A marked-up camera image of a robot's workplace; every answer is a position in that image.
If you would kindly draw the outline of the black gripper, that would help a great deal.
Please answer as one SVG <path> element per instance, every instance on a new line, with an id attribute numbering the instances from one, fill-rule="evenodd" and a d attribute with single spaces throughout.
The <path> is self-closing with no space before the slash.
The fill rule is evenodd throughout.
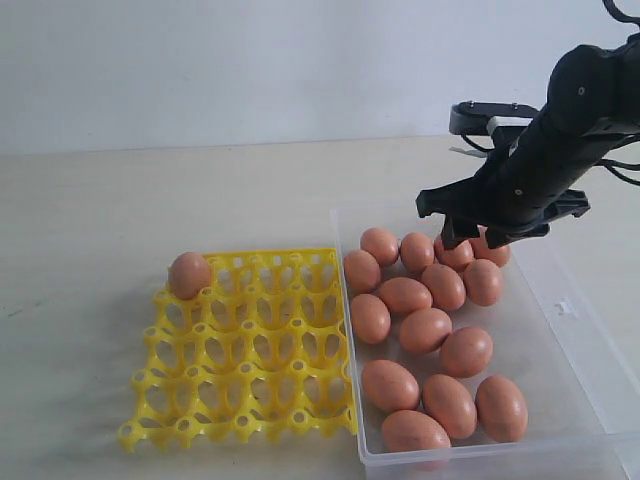
<path id="1" fill-rule="evenodd" d="M 590 209 L 586 194 L 571 188 L 591 167 L 587 150 L 585 139 L 561 132 L 539 112 L 513 142 L 488 153 L 473 176 L 421 191 L 418 215 L 445 216 L 445 249 L 477 237 L 480 225 L 490 249 L 544 237 L 550 223 Z"/>

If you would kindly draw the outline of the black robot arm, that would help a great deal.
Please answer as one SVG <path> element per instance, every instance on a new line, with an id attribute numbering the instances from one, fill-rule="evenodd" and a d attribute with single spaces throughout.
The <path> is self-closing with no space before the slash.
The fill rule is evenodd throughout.
<path id="1" fill-rule="evenodd" d="M 639 139 L 639 38 L 615 49 L 580 45 L 554 67 L 541 109 L 506 103 L 452 106 L 449 131 L 493 142 L 466 179 L 423 190 L 420 217 L 444 215 L 446 249 L 486 229 L 490 248 L 543 237 L 552 222 L 590 208 L 574 183 L 606 155 Z"/>

